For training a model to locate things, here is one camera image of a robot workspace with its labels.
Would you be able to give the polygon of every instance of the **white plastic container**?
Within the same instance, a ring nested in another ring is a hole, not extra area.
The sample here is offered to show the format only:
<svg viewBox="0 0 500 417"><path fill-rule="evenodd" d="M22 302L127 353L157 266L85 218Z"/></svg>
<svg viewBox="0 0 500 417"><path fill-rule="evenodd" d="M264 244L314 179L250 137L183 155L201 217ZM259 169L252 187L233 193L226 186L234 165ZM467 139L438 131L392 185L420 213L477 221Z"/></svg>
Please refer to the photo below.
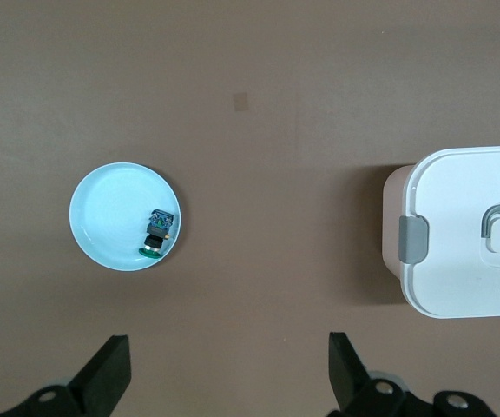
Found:
<svg viewBox="0 0 500 417"><path fill-rule="evenodd" d="M436 318L500 315L500 147L447 149L387 179L383 258Z"/></svg>

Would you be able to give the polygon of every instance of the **plate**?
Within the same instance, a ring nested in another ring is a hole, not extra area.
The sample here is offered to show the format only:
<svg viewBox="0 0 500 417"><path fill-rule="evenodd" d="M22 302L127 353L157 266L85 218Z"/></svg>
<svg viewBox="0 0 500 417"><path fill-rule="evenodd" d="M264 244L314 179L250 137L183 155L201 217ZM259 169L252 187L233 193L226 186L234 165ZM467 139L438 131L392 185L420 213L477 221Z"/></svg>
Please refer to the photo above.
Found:
<svg viewBox="0 0 500 417"><path fill-rule="evenodd" d="M174 215L159 259L138 252L154 209ZM169 184L152 169L115 162L80 181L70 200L69 223L76 243L93 261L117 271L136 271L164 259L181 229L181 208Z"/></svg>

